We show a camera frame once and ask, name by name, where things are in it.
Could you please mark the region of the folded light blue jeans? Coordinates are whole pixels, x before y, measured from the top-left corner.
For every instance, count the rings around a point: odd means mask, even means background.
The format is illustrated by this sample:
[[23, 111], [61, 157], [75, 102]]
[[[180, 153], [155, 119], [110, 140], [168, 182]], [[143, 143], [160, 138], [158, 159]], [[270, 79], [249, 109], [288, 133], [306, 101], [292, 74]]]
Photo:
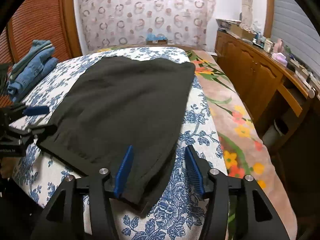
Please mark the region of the folded light blue jeans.
[[20, 61], [14, 64], [9, 80], [15, 80], [37, 54], [47, 50], [50, 52], [50, 55], [55, 52], [55, 48], [50, 40], [33, 40], [28, 53]]

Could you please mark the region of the cardboard box on dresser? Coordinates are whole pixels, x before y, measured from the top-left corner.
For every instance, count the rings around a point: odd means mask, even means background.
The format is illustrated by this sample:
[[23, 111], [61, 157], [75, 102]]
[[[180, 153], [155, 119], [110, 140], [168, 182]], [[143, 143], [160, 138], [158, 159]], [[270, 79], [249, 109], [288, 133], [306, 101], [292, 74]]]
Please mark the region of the cardboard box on dresser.
[[253, 38], [255, 38], [256, 34], [252, 33], [250, 31], [247, 31], [243, 28], [241, 28], [240, 26], [238, 26], [237, 24], [231, 24], [230, 30], [231, 33], [233, 33], [236, 38], [240, 38], [240, 39], [246, 39], [246, 40], [253, 40]]

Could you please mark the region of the blue floral white blanket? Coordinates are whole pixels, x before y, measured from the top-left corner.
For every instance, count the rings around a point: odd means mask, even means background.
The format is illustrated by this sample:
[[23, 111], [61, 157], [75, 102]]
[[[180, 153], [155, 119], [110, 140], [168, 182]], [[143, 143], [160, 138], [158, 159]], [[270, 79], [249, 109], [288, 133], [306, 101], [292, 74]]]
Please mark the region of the blue floral white blanket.
[[[151, 61], [164, 58], [176, 63], [189, 60], [185, 51], [175, 47], [126, 48], [89, 54], [61, 62], [25, 98], [35, 106], [44, 103], [53, 111], [81, 74], [103, 57], [124, 56], [133, 60]], [[202, 87], [193, 81], [182, 128], [177, 141], [176, 160], [169, 183], [159, 201], [142, 217], [126, 204], [113, 200], [112, 211], [120, 239], [198, 239], [207, 211], [189, 175], [193, 172], [192, 146], [198, 158], [226, 172], [216, 127]], [[73, 170], [31, 144], [27, 155], [14, 170], [13, 179], [36, 207], [44, 207], [61, 181]]]

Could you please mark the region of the black pants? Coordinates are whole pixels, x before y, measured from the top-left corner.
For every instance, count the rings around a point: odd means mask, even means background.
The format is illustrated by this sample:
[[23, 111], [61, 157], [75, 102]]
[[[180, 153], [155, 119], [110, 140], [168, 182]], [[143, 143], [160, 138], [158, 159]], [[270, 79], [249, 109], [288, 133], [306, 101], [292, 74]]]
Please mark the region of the black pants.
[[39, 148], [85, 176], [103, 167], [116, 176], [132, 150], [118, 197], [146, 215], [169, 182], [194, 72], [190, 62], [104, 57], [58, 105], [49, 120], [57, 130]]

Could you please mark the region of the pink bottle on dresser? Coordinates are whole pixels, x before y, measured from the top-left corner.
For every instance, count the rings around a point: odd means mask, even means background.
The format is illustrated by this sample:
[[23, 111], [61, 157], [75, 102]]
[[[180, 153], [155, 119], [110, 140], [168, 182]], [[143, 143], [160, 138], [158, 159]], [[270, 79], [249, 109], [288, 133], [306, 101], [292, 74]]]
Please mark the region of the pink bottle on dresser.
[[277, 39], [277, 42], [273, 46], [273, 53], [274, 54], [282, 53], [283, 50], [284, 50], [283, 40], [281, 38], [279, 38], [279, 39]]

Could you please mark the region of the orange floral bed cover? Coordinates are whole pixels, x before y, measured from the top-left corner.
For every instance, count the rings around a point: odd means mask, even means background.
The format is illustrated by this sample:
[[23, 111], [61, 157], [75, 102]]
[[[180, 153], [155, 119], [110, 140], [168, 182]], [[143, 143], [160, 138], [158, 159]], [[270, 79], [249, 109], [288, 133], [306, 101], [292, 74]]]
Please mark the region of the orange floral bed cover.
[[[186, 114], [190, 133], [182, 137], [181, 143], [196, 141], [199, 156], [212, 164], [224, 164], [231, 177], [252, 175], [276, 209], [289, 237], [295, 239], [296, 215], [233, 84], [208, 52], [184, 48], [180, 55], [195, 64], [193, 95], [198, 103], [190, 106]], [[198, 238], [206, 206], [188, 186], [182, 166], [182, 162], [175, 166], [164, 196], [145, 218], [119, 210], [121, 239]]]

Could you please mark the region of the wooden louvered wardrobe door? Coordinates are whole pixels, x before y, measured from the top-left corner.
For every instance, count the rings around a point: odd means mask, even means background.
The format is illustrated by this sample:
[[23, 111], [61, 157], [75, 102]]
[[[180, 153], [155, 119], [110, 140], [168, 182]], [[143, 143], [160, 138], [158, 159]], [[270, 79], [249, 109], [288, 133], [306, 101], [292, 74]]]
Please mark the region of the wooden louvered wardrobe door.
[[1, 63], [20, 61], [33, 40], [50, 40], [59, 61], [81, 56], [73, 0], [25, 0], [1, 33]]

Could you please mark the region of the grey roller shutter window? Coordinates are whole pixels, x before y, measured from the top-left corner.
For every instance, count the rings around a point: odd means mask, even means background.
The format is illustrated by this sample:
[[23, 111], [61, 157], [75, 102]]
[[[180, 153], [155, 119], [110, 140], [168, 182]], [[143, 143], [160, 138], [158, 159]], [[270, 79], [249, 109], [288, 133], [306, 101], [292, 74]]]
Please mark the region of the grey roller shutter window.
[[271, 40], [279, 38], [319, 75], [319, 34], [295, 0], [274, 0]]

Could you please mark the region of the circle patterned curtain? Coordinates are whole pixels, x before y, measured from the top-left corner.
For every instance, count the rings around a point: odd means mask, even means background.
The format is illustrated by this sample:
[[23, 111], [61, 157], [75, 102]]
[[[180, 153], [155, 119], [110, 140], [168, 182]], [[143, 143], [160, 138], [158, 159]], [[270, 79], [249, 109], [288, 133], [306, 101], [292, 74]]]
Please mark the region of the circle patterned curtain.
[[76, 0], [88, 50], [146, 44], [148, 33], [168, 44], [205, 48], [216, 0]]

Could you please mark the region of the long wooden dresser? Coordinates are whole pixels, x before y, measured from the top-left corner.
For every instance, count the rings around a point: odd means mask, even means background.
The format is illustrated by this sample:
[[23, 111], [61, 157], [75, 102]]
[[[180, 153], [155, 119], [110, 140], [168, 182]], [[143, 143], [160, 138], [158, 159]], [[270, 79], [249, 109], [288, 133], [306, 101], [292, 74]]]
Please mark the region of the long wooden dresser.
[[234, 85], [257, 133], [263, 135], [271, 126], [276, 127], [276, 119], [288, 127], [288, 132], [270, 146], [272, 152], [279, 150], [319, 101], [317, 91], [308, 89], [295, 72], [263, 50], [225, 31], [217, 31], [215, 51], [219, 66]]

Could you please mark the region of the pink tissue box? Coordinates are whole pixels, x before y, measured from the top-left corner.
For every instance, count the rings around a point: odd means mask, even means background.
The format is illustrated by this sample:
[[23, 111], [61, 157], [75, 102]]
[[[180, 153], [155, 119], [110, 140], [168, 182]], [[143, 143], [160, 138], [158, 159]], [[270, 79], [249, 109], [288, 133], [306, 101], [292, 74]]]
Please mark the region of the pink tissue box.
[[287, 59], [283, 53], [272, 53], [272, 59], [284, 67], [287, 67]]

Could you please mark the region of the cardboard box with blue items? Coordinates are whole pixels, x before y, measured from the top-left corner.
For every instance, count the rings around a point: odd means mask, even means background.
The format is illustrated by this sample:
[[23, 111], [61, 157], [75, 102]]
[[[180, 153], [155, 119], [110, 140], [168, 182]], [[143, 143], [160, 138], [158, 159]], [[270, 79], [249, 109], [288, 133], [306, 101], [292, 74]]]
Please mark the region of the cardboard box with blue items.
[[163, 34], [155, 35], [153, 33], [148, 33], [146, 37], [146, 44], [149, 46], [153, 45], [167, 45], [168, 39]]

